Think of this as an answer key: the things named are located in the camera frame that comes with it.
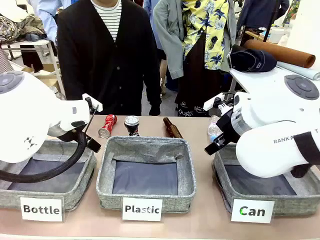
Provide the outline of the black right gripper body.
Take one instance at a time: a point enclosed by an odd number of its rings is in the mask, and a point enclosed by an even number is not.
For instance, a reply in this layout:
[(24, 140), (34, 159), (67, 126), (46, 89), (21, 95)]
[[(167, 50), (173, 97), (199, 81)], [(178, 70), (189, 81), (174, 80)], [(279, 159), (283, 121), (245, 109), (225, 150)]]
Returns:
[(232, 126), (232, 114), (233, 110), (229, 110), (221, 116), (216, 125), (222, 131), (218, 136), (218, 140), (221, 144), (227, 145), (229, 143), (237, 143), (240, 135), (234, 130)]

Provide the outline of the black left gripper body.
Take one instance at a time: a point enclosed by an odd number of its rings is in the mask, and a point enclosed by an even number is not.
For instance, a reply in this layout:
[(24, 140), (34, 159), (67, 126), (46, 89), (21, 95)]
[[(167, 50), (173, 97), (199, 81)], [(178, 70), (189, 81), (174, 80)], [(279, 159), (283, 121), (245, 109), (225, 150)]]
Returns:
[(76, 141), (77, 143), (86, 143), (86, 134), (83, 133), (83, 129), (87, 126), (87, 123), (80, 121), (76, 124), (76, 127), (71, 130), (64, 130), (61, 128), (61, 122), (51, 126), (48, 129), (47, 135), (56, 137), (63, 142)]

